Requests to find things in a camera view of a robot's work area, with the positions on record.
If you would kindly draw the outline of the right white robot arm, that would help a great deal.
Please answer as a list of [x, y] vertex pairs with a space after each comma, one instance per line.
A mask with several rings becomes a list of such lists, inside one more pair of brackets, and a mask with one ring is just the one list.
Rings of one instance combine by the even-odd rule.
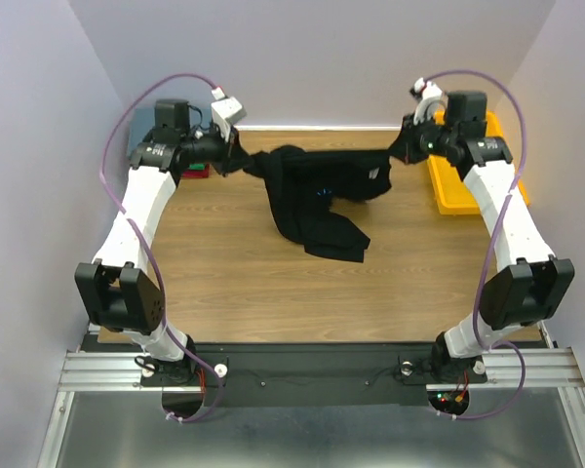
[[430, 372], [445, 379], [509, 334], [551, 318], [575, 270], [569, 259], [554, 254], [535, 226], [507, 143], [488, 134], [486, 94], [446, 94], [424, 79], [410, 92], [417, 106], [404, 117], [390, 155], [406, 164], [431, 156], [448, 161], [489, 233], [485, 261], [496, 263], [494, 276], [480, 280], [472, 312], [432, 346]]

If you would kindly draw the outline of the black t-shirt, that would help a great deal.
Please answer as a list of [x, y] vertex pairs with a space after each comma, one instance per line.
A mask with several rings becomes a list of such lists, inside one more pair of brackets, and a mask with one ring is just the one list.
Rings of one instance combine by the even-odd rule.
[[385, 149], [307, 151], [284, 145], [255, 153], [244, 168], [264, 182], [279, 233], [307, 254], [358, 262], [371, 239], [348, 217], [332, 210], [341, 199], [365, 204], [391, 187]]

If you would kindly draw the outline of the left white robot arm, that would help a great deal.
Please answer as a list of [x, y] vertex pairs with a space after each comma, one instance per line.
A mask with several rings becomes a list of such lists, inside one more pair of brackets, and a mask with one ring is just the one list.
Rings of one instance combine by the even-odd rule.
[[153, 239], [191, 165], [227, 175], [246, 161], [235, 128], [246, 115], [240, 101], [216, 97], [207, 128], [190, 123], [195, 110], [185, 99], [155, 102], [152, 126], [130, 154], [128, 184], [109, 234], [93, 260], [79, 264], [74, 274], [90, 321], [138, 344], [145, 354], [136, 363], [145, 375], [180, 384], [201, 370], [190, 357], [192, 338], [170, 324], [164, 289], [147, 275]]

